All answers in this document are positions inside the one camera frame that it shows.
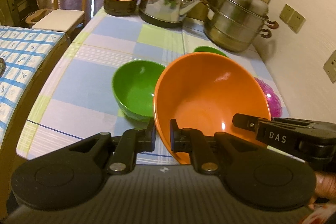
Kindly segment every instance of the light switch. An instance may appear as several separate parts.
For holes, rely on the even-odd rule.
[[[332,53],[327,62],[325,62],[323,69],[328,75],[332,83],[336,82],[336,51]]]
[[[280,13],[280,19],[287,24],[294,12],[294,9],[286,4]]]
[[[295,33],[298,33],[305,21],[306,19],[302,15],[294,11],[287,24]]]

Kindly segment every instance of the screw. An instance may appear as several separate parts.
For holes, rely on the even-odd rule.
[[[204,171],[213,172],[213,171],[216,171],[218,169],[218,165],[215,164],[214,162],[206,162],[205,164],[202,164],[201,168]]]
[[[115,162],[110,165],[110,169],[114,172],[121,172],[126,169],[126,164],[123,164],[122,162]]]

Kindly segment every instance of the green bowl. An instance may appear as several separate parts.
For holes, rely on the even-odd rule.
[[[165,67],[138,60],[119,67],[112,77],[112,90],[120,109],[130,118],[148,121],[153,117],[156,82]]]
[[[223,56],[226,56],[227,58],[229,58],[225,53],[221,52],[220,50],[213,48],[213,47],[209,47],[209,46],[200,46],[197,47],[196,49],[194,49],[194,52],[212,52],[212,53],[217,53]]]

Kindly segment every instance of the checkered tablecloth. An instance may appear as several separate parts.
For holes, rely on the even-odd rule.
[[[28,83],[64,33],[0,26],[0,57],[6,70],[0,78],[0,147],[9,121]]]
[[[119,136],[127,129],[145,127],[119,109],[111,89],[114,72],[131,60],[151,60],[166,66],[197,46],[216,47],[202,28],[196,21],[187,21],[182,29],[168,30],[149,25],[138,16],[117,18],[101,9],[49,76],[27,119],[17,153],[33,159],[99,132]],[[269,84],[280,97],[253,46],[244,53],[225,53]],[[283,116],[288,116],[285,108]],[[141,153],[137,162],[177,163],[159,137],[155,151]]]

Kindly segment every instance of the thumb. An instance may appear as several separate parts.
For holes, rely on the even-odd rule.
[[[316,172],[315,193],[321,198],[336,198],[336,174]]]

